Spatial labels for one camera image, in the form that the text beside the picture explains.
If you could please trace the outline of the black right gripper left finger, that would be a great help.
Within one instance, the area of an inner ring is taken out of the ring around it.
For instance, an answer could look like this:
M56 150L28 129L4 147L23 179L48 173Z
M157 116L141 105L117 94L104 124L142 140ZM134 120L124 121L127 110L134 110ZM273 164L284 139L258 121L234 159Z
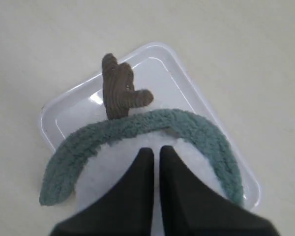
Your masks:
M154 204L154 154L141 148L103 197L58 223L53 236L149 236Z

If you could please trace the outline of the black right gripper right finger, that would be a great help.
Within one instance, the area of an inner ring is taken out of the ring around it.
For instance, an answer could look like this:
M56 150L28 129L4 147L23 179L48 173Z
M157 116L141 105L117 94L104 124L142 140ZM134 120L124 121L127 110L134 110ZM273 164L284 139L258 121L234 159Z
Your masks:
M160 150L159 175L165 235L279 235L270 221L233 204L205 185L172 146Z

